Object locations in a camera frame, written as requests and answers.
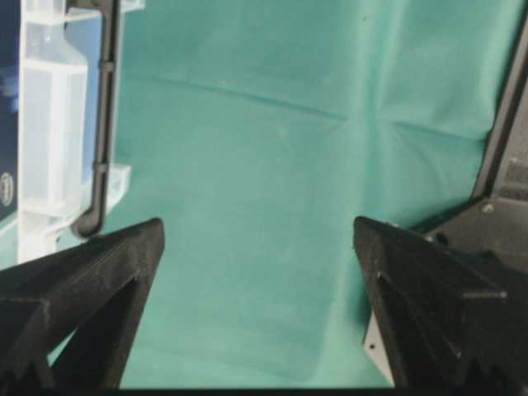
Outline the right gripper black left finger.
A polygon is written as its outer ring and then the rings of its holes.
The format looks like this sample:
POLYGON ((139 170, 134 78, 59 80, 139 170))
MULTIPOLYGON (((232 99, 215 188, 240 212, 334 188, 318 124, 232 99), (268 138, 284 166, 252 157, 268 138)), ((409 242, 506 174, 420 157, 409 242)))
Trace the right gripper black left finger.
POLYGON ((165 245, 154 218, 1 272, 1 388, 120 387, 165 245))

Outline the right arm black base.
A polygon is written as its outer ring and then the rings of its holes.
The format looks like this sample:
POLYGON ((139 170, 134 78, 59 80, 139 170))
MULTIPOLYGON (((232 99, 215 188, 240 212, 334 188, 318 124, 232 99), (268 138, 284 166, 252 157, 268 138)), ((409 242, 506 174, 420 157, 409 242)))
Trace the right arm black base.
POLYGON ((423 244, 435 255, 527 270, 527 28, 520 29, 469 202, 442 215, 423 244))

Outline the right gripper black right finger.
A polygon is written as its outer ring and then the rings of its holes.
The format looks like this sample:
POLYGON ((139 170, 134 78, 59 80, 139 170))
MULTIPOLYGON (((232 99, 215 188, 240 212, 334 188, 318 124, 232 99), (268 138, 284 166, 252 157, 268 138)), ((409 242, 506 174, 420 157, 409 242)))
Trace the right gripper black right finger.
POLYGON ((526 389, 525 272, 374 219, 353 229, 398 387, 526 389))

